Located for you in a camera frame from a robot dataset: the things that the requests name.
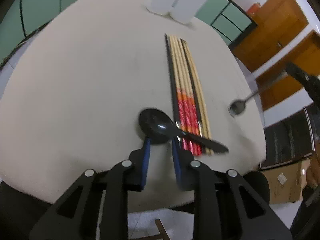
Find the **black plastic spoon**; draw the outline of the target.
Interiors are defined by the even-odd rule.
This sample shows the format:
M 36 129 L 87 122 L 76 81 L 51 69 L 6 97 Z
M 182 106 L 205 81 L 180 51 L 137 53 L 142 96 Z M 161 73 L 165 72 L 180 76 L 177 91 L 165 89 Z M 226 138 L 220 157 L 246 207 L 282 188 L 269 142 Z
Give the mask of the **black plastic spoon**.
M 174 137 L 182 137 L 194 141 L 215 153 L 227 153 L 229 149 L 217 142 L 179 129 L 171 118 L 156 108 L 145 108 L 138 116 L 138 123 L 143 133 L 153 142 L 160 144 Z

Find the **red patterned chopstick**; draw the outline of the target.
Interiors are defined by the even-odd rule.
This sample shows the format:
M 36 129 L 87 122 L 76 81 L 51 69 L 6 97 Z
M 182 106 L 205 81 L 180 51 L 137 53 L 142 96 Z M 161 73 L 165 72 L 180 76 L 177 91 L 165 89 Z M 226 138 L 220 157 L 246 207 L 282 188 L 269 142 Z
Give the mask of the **red patterned chopstick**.
M 177 68 L 178 68 L 178 74 L 180 79 L 180 90 L 182 94 L 184 118 L 185 118 L 185 131 L 191 133 L 193 131 L 193 126 L 191 123 L 188 94 L 187 94 L 187 89 L 186 89 L 185 80 L 184 80 L 184 64 L 183 64 L 184 61 L 182 58 L 182 52 L 181 52 L 177 37 L 172 35 L 171 39 L 175 49 Z
M 184 118 L 182 94 L 181 94 L 181 90 L 180 90 L 180 79 L 179 79 L 179 74 L 178 74 L 175 49 L 173 46 L 171 36 L 172 35 L 169 35 L 169 43 L 170 43 L 170 51 L 171 51 L 172 59 L 174 62 L 174 74 L 175 74 L 175 79 L 176 79 L 176 89 L 177 89 L 177 99 L 178 99 L 178 107 L 179 107 L 179 113 L 180 113 L 180 123 L 181 123 L 181 129 L 185 132 L 185 118 Z
M 181 89 L 183 94 L 184 100 L 184 108 L 185 108 L 185 119 L 186 119 L 186 129 L 189 133 L 195 134 L 196 128 L 193 122 L 193 107 L 192 107 L 192 100 L 191 94 L 189 89 L 189 82 L 188 82 L 188 73 L 187 73 L 187 61 L 185 59 L 185 55 L 183 52 L 182 42 L 178 37 L 174 37 L 176 43 L 177 54 L 179 57 L 179 68 L 181 72 Z
M 183 75 L 184 90 L 185 90 L 185 94 L 188 102 L 188 114 L 189 114 L 189 121 L 190 121 L 190 127 L 191 127 L 191 131 L 189 131 L 189 133 L 200 135 L 199 126 L 197 123 L 197 113 L 196 113 L 193 88 L 191 85 L 190 73 L 188 68 L 188 61 L 187 61 L 183 44 L 180 38 L 177 38 L 177 46 L 178 46 L 180 58 L 181 58 L 181 69 L 182 69 L 182 75 Z

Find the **black chopstick silver band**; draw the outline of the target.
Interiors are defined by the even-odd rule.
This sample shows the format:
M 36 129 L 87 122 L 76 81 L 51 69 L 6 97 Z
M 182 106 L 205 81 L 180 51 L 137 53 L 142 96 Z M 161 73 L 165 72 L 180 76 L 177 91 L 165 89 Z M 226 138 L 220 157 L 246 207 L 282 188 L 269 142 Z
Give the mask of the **black chopstick silver band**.
M 171 87 L 171 100 L 172 100 L 172 110 L 174 116 L 174 123 L 178 128 L 180 128 L 180 113 L 178 107 L 178 100 L 177 100 L 177 93 L 176 93 L 176 82 L 174 76 L 174 69 L 173 69 L 173 61 L 170 52 L 170 45 L 169 39 L 167 34 L 165 34 L 165 45 L 167 51 L 167 59 L 168 59 L 168 68 L 169 68 L 169 77 L 170 77 L 170 87 Z

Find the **metal spoon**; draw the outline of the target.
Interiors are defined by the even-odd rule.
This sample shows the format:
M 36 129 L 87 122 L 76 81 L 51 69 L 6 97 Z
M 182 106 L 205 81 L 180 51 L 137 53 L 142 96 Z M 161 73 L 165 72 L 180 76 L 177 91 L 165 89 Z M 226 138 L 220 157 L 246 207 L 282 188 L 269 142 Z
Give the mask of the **metal spoon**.
M 284 70 L 282 71 L 278 76 L 271 79 L 270 81 L 267 81 L 267 83 L 263 84 L 262 86 L 258 87 L 256 91 L 252 92 L 247 96 L 245 99 L 236 99 L 232 101 L 230 106 L 228 107 L 228 111 L 232 117 L 235 117 L 237 115 L 242 114 L 246 109 L 246 103 L 254 98 L 256 95 L 262 93 L 263 91 L 267 90 L 269 87 L 271 87 L 274 83 L 280 81 L 281 79 L 285 78 L 287 76 L 287 72 Z

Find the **plain bamboo chopstick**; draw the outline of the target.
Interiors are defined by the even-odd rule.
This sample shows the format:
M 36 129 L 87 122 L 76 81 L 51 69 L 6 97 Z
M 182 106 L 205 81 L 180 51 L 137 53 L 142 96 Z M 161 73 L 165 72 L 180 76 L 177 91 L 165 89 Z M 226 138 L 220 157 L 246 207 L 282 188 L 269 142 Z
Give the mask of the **plain bamboo chopstick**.
M 204 100 L 204 95 L 203 95 L 203 90 L 202 90 L 202 86 L 201 86 L 201 82 L 200 82 L 200 78 L 197 72 L 197 68 L 194 62 L 194 59 L 191 55 L 191 61 L 193 64 L 193 70 L 195 73 L 195 80 L 196 80 L 196 84 L 197 84 L 197 96 L 199 99 L 199 105 L 201 107 L 201 119 L 202 119 L 202 127 L 203 127 L 203 135 L 205 138 L 207 139 L 211 139 L 212 138 L 212 133 L 210 131 L 210 124 L 209 124 L 209 120 L 208 120 L 208 113 L 207 113 L 207 107 L 206 107 L 206 103 Z
M 211 138 L 210 124 L 208 121 L 207 108 L 206 108 L 206 103 L 204 101 L 204 95 L 203 95 L 200 78 L 199 78 L 199 75 L 195 66 L 195 62 L 191 55 L 187 42 L 181 39 L 181 43 L 182 43 L 182 47 L 183 47 L 186 61 L 189 68 L 190 83 L 193 90 L 193 97 L 195 102 L 199 134 L 203 138 L 210 139 Z

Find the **wooden door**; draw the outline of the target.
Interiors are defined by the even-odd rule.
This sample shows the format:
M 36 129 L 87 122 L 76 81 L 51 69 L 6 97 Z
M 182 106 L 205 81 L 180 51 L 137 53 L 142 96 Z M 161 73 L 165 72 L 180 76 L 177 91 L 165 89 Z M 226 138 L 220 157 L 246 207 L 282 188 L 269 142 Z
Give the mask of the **wooden door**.
M 274 57 L 309 23 L 296 0 L 267 0 L 253 19 L 257 27 L 232 50 L 250 72 Z
M 292 96 L 306 85 L 306 76 L 319 76 L 319 33 L 311 31 L 291 51 L 255 80 L 262 87 L 263 111 Z

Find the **cardboard box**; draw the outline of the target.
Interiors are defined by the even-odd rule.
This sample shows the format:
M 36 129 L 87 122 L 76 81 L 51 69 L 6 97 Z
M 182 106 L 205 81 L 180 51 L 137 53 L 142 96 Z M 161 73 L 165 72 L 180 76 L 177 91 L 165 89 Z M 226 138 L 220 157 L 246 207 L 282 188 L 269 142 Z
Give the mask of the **cardboard box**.
M 294 203 L 302 200 L 310 159 L 263 171 L 270 188 L 270 204 Z

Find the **right white plastic container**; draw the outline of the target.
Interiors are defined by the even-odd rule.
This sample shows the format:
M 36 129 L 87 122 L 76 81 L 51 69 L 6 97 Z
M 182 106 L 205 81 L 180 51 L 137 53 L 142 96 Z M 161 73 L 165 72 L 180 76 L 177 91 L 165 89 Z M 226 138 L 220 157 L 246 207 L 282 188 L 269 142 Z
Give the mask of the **right white plastic container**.
M 170 12 L 170 17 L 188 24 L 208 0 L 178 0 Z

